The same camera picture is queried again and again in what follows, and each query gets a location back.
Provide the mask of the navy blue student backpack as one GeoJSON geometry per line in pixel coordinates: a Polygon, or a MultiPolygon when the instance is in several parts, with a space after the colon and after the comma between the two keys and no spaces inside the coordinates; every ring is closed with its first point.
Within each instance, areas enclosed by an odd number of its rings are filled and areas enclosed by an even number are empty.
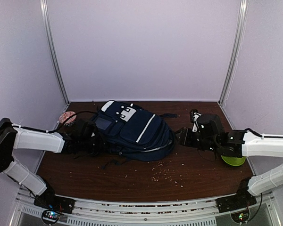
{"type": "Polygon", "coordinates": [[[107,101],[94,115],[95,123],[107,144],[107,151],[128,160],[159,161],[175,147],[175,133],[166,118],[177,114],[152,113],[134,103],[107,101]]]}

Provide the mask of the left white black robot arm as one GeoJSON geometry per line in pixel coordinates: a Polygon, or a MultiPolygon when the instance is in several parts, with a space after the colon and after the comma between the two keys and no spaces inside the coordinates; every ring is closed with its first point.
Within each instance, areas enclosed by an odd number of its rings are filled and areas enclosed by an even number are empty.
{"type": "Polygon", "coordinates": [[[54,189],[40,176],[31,172],[13,155],[15,149],[41,150],[72,154],[86,152],[96,156],[105,147],[103,136],[91,121],[79,120],[72,131],[40,130],[13,124],[10,119],[0,120],[0,172],[26,187],[35,199],[48,209],[58,205],[54,189]]]}

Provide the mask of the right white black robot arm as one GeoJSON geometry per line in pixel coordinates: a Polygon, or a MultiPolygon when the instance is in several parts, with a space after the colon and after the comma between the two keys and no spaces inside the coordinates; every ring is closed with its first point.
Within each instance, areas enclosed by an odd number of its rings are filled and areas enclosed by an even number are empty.
{"type": "MultiPolygon", "coordinates": [[[[212,151],[223,157],[243,158],[268,156],[283,158],[283,135],[266,135],[250,128],[226,132],[216,114],[191,113],[192,128],[175,132],[178,143],[183,146],[212,151]]],[[[240,182],[232,203],[237,208],[255,204],[256,197],[283,185],[283,163],[258,176],[240,182]]]]}

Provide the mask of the red patterned small bowl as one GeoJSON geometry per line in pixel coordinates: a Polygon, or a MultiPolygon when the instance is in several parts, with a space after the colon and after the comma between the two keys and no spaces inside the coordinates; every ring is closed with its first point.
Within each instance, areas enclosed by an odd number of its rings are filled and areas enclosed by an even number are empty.
{"type": "Polygon", "coordinates": [[[60,115],[58,122],[65,127],[70,127],[75,123],[75,120],[76,113],[73,111],[67,111],[60,115]]]}

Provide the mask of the lime green plate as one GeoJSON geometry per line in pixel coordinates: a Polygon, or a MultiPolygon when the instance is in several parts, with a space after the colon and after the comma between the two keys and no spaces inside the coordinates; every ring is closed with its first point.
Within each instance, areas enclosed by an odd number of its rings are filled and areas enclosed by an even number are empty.
{"type": "Polygon", "coordinates": [[[229,156],[221,156],[222,160],[230,166],[239,167],[243,165],[246,161],[246,157],[229,157],[229,156]]]}

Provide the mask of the right aluminium frame post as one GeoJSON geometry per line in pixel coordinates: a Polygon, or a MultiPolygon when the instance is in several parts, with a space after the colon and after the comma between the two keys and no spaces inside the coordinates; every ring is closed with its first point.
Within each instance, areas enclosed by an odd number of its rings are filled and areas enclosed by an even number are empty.
{"type": "Polygon", "coordinates": [[[234,79],[236,66],[238,64],[238,55],[241,49],[242,40],[245,31],[245,24],[247,19],[247,10],[248,10],[249,1],[248,0],[241,0],[240,1],[240,9],[237,19],[237,26],[236,26],[236,33],[233,42],[232,53],[230,57],[230,62],[228,65],[224,85],[222,88],[222,92],[220,95],[220,99],[218,101],[219,105],[225,107],[226,100],[228,99],[230,89],[232,86],[232,82],[234,79]]]}

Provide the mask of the aluminium frame post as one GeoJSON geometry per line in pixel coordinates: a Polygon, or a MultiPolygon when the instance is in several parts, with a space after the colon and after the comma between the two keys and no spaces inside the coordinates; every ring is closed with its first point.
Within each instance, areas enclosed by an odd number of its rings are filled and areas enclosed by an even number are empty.
{"type": "Polygon", "coordinates": [[[62,75],[61,75],[61,72],[60,72],[60,67],[59,67],[59,64],[58,64],[57,53],[56,53],[56,50],[55,50],[54,40],[53,40],[53,36],[52,36],[52,31],[51,31],[47,0],[40,0],[40,6],[41,6],[41,14],[42,14],[42,18],[43,18],[44,28],[45,28],[45,32],[46,32],[46,36],[47,36],[47,42],[48,42],[48,46],[49,46],[50,57],[51,57],[51,62],[52,62],[52,65],[53,65],[55,77],[57,79],[58,87],[59,87],[59,90],[62,94],[63,100],[64,100],[65,104],[68,105],[70,103],[70,101],[69,101],[69,98],[68,98],[68,95],[67,95],[67,92],[66,92],[66,88],[65,88],[65,85],[64,85],[64,82],[63,82],[63,79],[62,79],[62,75]]]}
{"type": "Polygon", "coordinates": [[[220,99],[218,101],[219,105],[225,107],[226,100],[228,99],[230,89],[232,86],[232,82],[234,79],[236,66],[238,64],[238,55],[241,49],[242,40],[245,31],[245,24],[247,19],[247,10],[248,10],[249,1],[248,0],[241,0],[240,1],[240,9],[237,19],[237,26],[236,26],[236,33],[233,42],[232,53],[230,57],[230,62],[228,65],[224,85],[222,88],[222,92],[220,95],[220,99]]]}

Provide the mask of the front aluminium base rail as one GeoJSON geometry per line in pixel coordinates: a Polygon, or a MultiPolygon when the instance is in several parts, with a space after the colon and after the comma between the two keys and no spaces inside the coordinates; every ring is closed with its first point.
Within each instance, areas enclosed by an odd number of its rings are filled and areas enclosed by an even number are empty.
{"type": "Polygon", "coordinates": [[[239,226],[246,213],[247,226],[281,226],[272,193],[257,203],[220,212],[217,197],[170,202],[111,202],[74,198],[71,213],[62,213],[55,226],[239,226]]]}

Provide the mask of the left aluminium frame post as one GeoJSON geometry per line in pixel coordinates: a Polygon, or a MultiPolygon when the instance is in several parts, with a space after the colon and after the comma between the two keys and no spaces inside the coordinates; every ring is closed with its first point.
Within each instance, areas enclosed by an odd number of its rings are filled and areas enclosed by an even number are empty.
{"type": "Polygon", "coordinates": [[[62,75],[61,75],[61,72],[60,72],[60,67],[59,67],[59,64],[58,64],[57,53],[56,53],[56,50],[55,50],[54,40],[53,40],[53,36],[52,36],[52,31],[51,31],[47,0],[40,0],[40,6],[41,6],[41,14],[42,14],[42,18],[43,18],[44,28],[45,28],[45,32],[46,32],[46,36],[47,36],[47,42],[48,42],[48,46],[49,46],[50,57],[51,57],[51,62],[52,62],[52,65],[53,65],[55,77],[57,79],[58,87],[59,87],[59,90],[62,94],[63,100],[64,100],[65,104],[68,105],[70,103],[70,101],[69,101],[69,98],[68,98],[68,95],[67,95],[67,92],[66,92],[66,88],[65,88],[65,85],[64,85],[64,82],[63,82],[63,79],[62,79],[62,75]]]}

